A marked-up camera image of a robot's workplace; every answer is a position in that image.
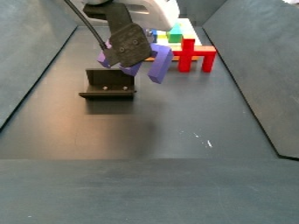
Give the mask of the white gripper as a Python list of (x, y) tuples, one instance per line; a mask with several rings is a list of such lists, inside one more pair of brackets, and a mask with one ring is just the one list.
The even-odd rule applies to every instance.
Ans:
[(114, 31), (138, 24), (169, 32), (181, 9), (177, 0), (85, 0), (83, 12), (89, 18), (107, 20)]

